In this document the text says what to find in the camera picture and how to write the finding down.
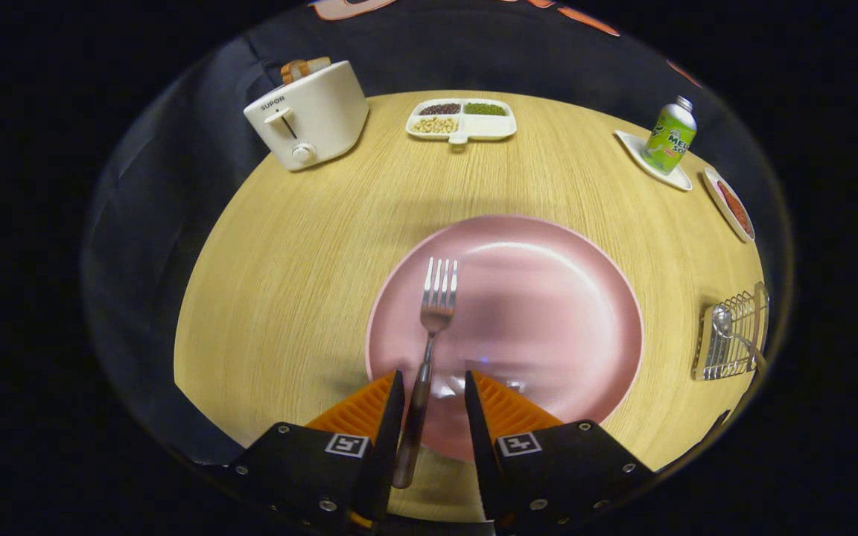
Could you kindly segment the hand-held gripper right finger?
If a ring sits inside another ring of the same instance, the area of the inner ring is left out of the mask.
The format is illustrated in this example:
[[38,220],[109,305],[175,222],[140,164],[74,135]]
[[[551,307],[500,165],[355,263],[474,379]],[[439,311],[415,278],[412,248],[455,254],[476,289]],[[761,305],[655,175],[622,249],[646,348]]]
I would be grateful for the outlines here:
[[576,535],[658,474],[595,421],[563,423],[480,371],[466,373],[481,505],[497,535]]

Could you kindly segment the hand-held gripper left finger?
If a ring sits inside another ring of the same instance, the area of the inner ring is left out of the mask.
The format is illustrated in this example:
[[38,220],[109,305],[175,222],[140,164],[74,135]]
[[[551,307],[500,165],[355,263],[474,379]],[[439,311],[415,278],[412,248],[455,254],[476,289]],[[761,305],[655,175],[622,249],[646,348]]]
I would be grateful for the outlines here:
[[384,374],[310,423],[280,421],[234,460],[204,464],[222,491],[298,533],[375,533],[386,516],[406,396]]

